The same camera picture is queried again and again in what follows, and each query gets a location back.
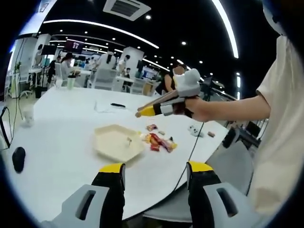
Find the gray handle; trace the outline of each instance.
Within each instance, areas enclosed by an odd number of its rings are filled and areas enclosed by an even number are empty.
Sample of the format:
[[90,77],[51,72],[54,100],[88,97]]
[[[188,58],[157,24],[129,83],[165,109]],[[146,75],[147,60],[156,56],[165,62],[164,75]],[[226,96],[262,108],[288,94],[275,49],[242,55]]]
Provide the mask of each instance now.
[[260,216],[248,198],[229,183],[204,186],[210,201],[215,228],[253,227]]

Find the white pillar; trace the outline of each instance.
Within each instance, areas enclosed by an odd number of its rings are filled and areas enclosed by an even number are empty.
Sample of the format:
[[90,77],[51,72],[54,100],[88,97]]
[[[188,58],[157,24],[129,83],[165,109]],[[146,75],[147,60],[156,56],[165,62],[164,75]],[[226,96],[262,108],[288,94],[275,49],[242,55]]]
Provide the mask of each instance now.
[[40,44],[42,45],[48,45],[49,44],[49,41],[51,40],[52,36],[50,34],[42,34],[38,37],[38,40],[37,40],[37,43],[36,43],[36,46],[35,48],[33,49],[32,51],[32,66],[34,65],[35,63],[35,56],[36,56],[36,53],[38,51],[38,47]]
[[28,66],[29,69],[31,68],[32,64],[32,57],[33,57],[33,50],[37,43],[37,38],[29,37],[23,39],[17,39],[15,42],[15,50],[12,57],[11,62],[11,70],[15,68],[16,62],[21,62],[22,65]]
[[130,77],[135,78],[135,73],[137,71],[137,64],[139,60],[143,59],[144,52],[133,47],[126,47],[120,59],[124,59],[126,55],[130,56],[130,59],[126,63],[126,68],[130,68]]

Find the monitor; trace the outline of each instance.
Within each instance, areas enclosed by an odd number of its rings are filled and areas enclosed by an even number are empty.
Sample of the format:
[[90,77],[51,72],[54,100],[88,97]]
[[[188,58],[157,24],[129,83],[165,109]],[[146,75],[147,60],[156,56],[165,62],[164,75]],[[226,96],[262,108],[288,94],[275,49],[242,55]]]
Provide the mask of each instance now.
[[64,50],[67,51],[67,52],[73,52],[73,53],[81,54],[83,47],[84,47],[84,43],[82,43],[82,42],[67,40],[66,44],[65,44],[65,47],[64,47]]

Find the cup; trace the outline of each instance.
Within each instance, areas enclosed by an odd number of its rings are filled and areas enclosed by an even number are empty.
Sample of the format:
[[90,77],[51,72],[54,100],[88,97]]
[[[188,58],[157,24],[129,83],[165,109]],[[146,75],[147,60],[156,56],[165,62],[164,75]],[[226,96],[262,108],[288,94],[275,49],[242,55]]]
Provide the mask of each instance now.
[[74,88],[75,80],[76,80],[75,78],[71,78],[71,77],[67,78],[67,89],[68,90],[71,90]]

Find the human hand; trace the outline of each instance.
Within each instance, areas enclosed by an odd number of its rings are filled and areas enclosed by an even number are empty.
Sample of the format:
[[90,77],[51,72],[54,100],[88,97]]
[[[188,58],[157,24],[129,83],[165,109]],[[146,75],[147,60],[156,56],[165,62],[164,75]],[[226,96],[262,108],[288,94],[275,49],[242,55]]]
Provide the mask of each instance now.
[[208,102],[203,101],[199,97],[186,98],[185,103],[175,104],[173,106],[174,114],[185,115],[185,110],[192,112],[192,119],[200,122],[208,122],[210,120],[208,113]]

